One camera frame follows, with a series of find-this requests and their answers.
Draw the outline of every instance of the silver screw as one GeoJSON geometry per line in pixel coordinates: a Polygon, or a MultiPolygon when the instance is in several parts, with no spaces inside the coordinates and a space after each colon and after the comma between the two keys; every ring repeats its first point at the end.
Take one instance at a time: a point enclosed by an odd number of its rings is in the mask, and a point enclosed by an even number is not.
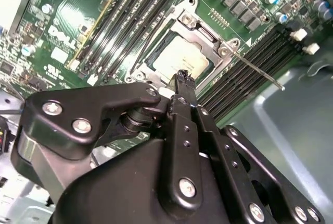
{"type": "Polygon", "coordinates": [[[308,208],[308,212],[315,221],[319,222],[319,217],[312,208],[308,208]]]}
{"type": "Polygon", "coordinates": [[[251,203],[249,208],[250,208],[250,212],[251,212],[252,216],[254,217],[254,219],[256,221],[258,221],[258,222],[265,221],[264,213],[262,212],[261,208],[257,204],[251,203]]]}
{"type": "Polygon", "coordinates": [[[231,132],[231,134],[232,134],[233,136],[238,136],[238,133],[237,133],[237,131],[236,131],[235,129],[230,128],[229,130],[230,130],[230,132],[231,132]]]}
{"type": "Polygon", "coordinates": [[[87,120],[84,120],[84,119],[75,120],[73,122],[72,126],[73,126],[73,129],[77,133],[81,133],[81,134],[87,134],[92,129],[91,124],[87,120]]]}
{"type": "Polygon", "coordinates": [[[196,195],[196,188],[194,187],[193,183],[187,179],[181,179],[179,181],[179,188],[186,197],[193,197],[196,195]]]}
{"type": "Polygon", "coordinates": [[[155,92],[155,90],[152,89],[152,88],[147,89],[147,93],[148,93],[149,95],[156,96],[156,92],[155,92]]]}
{"type": "Polygon", "coordinates": [[[183,97],[178,97],[178,101],[180,101],[182,104],[186,104],[186,100],[183,97]]]}
{"type": "Polygon", "coordinates": [[[62,112],[62,107],[60,106],[60,104],[53,102],[45,103],[42,106],[42,109],[46,114],[50,116],[57,116],[60,115],[62,112]]]}
{"type": "Polygon", "coordinates": [[[202,108],[201,109],[201,112],[205,115],[205,116],[207,116],[208,115],[208,112],[207,112],[207,110],[205,110],[204,108],[202,108]]]}
{"type": "Polygon", "coordinates": [[[297,216],[300,217],[301,220],[303,220],[303,221],[308,220],[308,218],[306,217],[306,214],[305,214],[305,212],[303,211],[302,208],[295,207],[295,212],[296,212],[297,216]]]}

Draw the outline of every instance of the black plastic part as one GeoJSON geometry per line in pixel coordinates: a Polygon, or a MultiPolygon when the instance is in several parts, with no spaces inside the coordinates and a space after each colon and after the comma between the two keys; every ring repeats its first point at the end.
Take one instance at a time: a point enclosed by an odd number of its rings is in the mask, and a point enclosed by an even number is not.
{"type": "MultiPolygon", "coordinates": [[[[163,146],[162,139],[149,140],[74,181],[50,223],[184,223],[168,215],[158,200],[163,146]]],[[[207,200],[186,223],[229,223],[209,160],[201,157],[198,169],[207,200]]]]}
{"type": "Polygon", "coordinates": [[[160,102],[160,95],[150,95],[148,89],[151,87],[146,83],[132,83],[36,93],[25,101],[20,126],[30,138],[61,157],[83,159],[91,153],[98,138],[103,137],[103,122],[108,122],[108,129],[112,130],[127,110],[160,102]],[[43,112],[47,102],[60,104],[62,113],[50,116],[43,112]],[[91,131],[76,132],[72,127],[76,119],[89,121],[91,131]]]}

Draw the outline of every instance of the ram slot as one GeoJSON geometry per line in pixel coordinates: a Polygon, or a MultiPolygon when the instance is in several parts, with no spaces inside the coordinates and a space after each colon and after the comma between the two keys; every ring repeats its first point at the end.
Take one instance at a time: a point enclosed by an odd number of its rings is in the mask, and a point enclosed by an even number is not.
{"type": "Polygon", "coordinates": [[[106,71],[106,76],[104,77],[103,84],[107,83],[113,73],[120,67],[126,56],[133,50],[137,42],[142,39],[144,36],[148,26],[151,25],[151,22],[156,22],[160,14],[163,12],[165,6],[170,2],[170,0],[160,0],[158,5],[155,5],[151,12],[149,13],[148,17],[144,20],[144,22],[138,27],[137,31],[134,33],[130,41],[127,43],[126,47],[120,53],[117,60],[113,62],[111,67],[108,68],[106,71]]]}
{"type": "Polygon", "coordinates": [[[103,39],[105,31],[108,31],[112,28],[114,22],[117,21],[117,15],[119,14],[119,11],[122,13],[126,10],[127,7],[125,7],[124,4],[126,4],[127,2],[128,0],[117,1],[115,7],[111,10],[110,14],[103,19],[99,28],[94,31],[91,36],[91,40],[87,42],[85,48],[81,50],[80,54],[77,57],[77,60],[82,61],[83,64],[83,69],[81,71],[89,71],[91,67],[98,61],[99,56],[94,55],[94,48],[96,48],[96,43],[103,39]]]}

